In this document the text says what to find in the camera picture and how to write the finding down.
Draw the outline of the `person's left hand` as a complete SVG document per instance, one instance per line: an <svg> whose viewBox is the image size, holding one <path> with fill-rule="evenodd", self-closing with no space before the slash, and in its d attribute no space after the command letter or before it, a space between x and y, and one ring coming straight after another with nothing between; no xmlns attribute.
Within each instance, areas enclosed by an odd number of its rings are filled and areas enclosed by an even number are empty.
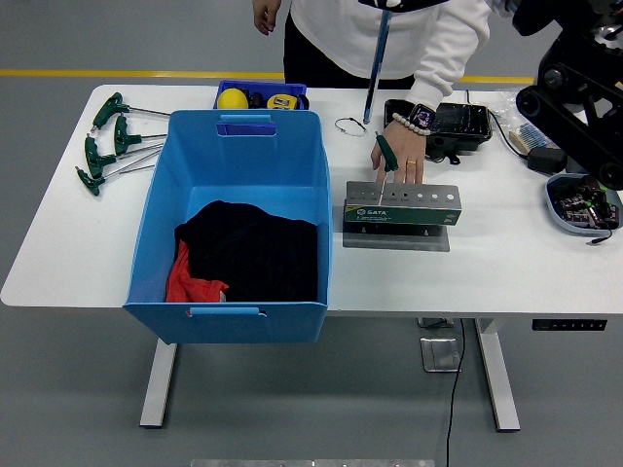
<svg viewBox="0 0 623 467"><path fill-rule="evenodd" d="M398 169L390 175L391 182L421 184L424 176L426 137L412 132L396 121L383 130L383 137L398 162Z"/></svg>

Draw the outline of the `person's right hand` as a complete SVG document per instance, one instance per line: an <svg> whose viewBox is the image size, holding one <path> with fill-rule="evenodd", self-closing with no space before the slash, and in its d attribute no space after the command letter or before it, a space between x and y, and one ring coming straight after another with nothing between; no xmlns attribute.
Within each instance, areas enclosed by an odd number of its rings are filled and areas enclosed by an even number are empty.
<svg viewBox="0 0 623 467"><path fill-rule="evenodd" d="M277 13L281 0L253 0L253 23L263 35L269 36L275 30Z"/></svg>

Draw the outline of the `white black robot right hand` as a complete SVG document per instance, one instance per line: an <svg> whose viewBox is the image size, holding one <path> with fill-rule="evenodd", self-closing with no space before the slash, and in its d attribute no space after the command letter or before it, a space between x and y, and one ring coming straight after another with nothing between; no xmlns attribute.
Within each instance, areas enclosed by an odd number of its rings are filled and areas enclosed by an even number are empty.
<svg viewBox="0 0 623 467"><path fill-rule="evenodd" d="M392 13L409 13L433 7L446 0L359 0L359 3Z"/></svg>

